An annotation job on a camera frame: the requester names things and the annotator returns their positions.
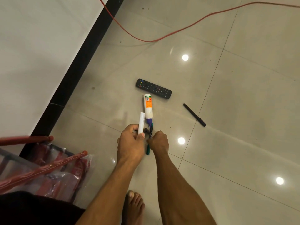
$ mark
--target remote control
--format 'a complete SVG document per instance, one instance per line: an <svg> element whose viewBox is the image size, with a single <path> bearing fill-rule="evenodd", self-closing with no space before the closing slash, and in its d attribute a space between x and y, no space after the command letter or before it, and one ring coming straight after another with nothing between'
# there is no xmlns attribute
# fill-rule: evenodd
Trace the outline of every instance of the remote control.
<svg viewBox="0 0 300 225"><path fill-rule="evenodd" d="M138 88L149 91L155 95L162 98L169 99L171 97L172 91L164 87L158 86L156 84L150 83L148 81L138 79L136 85Z"/></svg>

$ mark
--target glue bottle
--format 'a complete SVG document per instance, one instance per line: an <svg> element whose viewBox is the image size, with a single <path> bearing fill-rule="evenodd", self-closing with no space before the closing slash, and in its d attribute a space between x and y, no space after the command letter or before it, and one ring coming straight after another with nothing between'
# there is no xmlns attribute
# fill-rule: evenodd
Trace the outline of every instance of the glue bottle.
<svg viewBox="0 0 300 225"><path fill-rule="evenodd" d="M153 118L153 112L152 112L152 99L150 94L144 95L144 107L145 107L145 118L146 122L151 126L152 118Z"/></svg>

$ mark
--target hand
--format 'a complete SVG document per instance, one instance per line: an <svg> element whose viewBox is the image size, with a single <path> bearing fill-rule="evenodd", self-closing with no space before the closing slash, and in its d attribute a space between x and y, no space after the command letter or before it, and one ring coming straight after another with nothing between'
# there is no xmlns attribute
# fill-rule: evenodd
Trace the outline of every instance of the hand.
<svg viewBox="0 0 300 225"><path fill-rule="evenodd" d="M133 133L134 130L138 130L139 125L128 125L121 136L118 138L118 163L128 163L136 168L141 162L144 154L144 138L145 134L142 132L137 135L137 132Z"/></svg>
<svg viewBox="0 0 300 225"><path fill-rule="evenodd" d="M162 131L156 132L151 139L147 140L147 142L154 153L168 152L169 150L167 135Z"/></svg>

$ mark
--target red wire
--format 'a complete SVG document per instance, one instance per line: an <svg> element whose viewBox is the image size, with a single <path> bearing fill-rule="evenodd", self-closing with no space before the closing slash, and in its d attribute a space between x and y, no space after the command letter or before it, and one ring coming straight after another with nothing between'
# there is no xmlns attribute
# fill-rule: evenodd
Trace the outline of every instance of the red wire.
<svg viewBox="0 0 300 225"><path fill-rule="evenodd" d="M179 30L177 30L177 31L171 32L170 34L167 34L167 35L165 35L165 36L163 36L163 37L161 37L161 38L159 38L159 39L147 41L147 40L139 39L139 38L133 36L132 34L130 34L128 31L126 31L125 28L123 28L122 25L119 24L119 22L112 16L112 14L110 13L110 11L109 11L109 10L107 9L107 7L105 6L104 2L103 2L102 0L100 0L100 1L101 1L101 3L103 4L103 6L104 6L104 8L106 9L106 11L108 12L108 14L113 18L113 20L114 20L114 21L115 21L115 22L116 22L116 23L117 23L117 24L118 24L118 25L119 25L119 26L120 26L127 34L129 34L130 36L132 36L133 38L135 38L135 39L137 39L137 40L140 40L140 41L143 41L143 42L148 42L148 43L151 43L151 42L157 42L157 41L162 40L162 39L164 39L164 38L166 38L166 37L169 37L170 35L173 35L173 34L175 34L175 33L177 33L177 32L180 32L180 31L182 31L182 30L185 30L185 29L187 29L187 28L189 28L189 27L191 27L191 26L193 26L193 25L199 23L200 21L204 20L205 18L207 18L207 17L209 17L209 16L212 16L212 15L215 15L215 14L218 14L218 13L228 12L228 11L231 11L231 10L234 10L234 9L238 9L238 8L244 7L244 6L246 6L246 5L252 5L252 4L268 4L268 5L280 5L280 6L287 6L287 7L293 7L293 8L300 8L300 6L298 6L298 5L288 5L288 4L273 3L273 2L254 1L254 2L250 2L250 3L247 3L247 4L243 4L243 5L240 5L240 6L231 8L231 9L226 9L226 10L218 11L218 12L212 12L212 13L210 13L210 14L204 16L204 17L201 18L200 20L196 21L195 23L193 23L193 24L191 24L191 25L189 25L189 26L187 26L187 27L184 27L184 28L179 29Z"/></svg>

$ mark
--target person's left hand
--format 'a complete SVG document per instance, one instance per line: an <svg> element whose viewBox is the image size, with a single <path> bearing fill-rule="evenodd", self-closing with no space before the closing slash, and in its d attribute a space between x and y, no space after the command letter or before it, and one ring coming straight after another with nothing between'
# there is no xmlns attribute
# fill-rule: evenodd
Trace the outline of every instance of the person's left hand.
<svg viewBox="0 0 300 225"><path fill-rule="evenodd" d="M139 135L134 130L138 130L139 125L128 125L121 136L118 138L118 163L128 163L136 168L145 155L144 138L145 134L142 132Z"/></svg>

